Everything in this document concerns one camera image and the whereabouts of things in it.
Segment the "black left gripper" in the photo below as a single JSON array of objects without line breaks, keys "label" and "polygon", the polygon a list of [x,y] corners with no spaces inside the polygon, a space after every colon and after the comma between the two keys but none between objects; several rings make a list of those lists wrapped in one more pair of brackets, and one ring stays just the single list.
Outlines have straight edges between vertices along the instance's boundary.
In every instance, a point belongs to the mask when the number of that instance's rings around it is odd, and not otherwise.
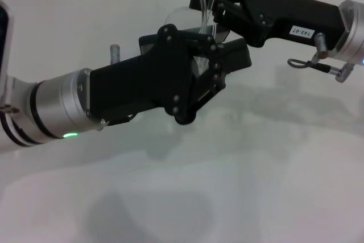
[{"label": "black left gripper", "polygon": [[190,33],[179,31],[172,24],[163,26],[148,52],[91,71],[91,115],[115,121],[153,108],[164,108],[177,120],[190,121],[193,73],[189,37]]}]

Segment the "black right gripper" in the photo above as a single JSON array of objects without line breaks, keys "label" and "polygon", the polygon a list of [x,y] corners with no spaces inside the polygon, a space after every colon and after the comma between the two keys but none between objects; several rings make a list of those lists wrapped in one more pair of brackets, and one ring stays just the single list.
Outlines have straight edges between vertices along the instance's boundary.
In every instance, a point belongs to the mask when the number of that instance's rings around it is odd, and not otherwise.
[{"label": "black right gripper", "polygon": [[315,0],[190,0],[190,9],[203,7],[257,48],[271,38],[314,46],[314,36],[322,33],[331,50],[345,32],[338,6]]}]

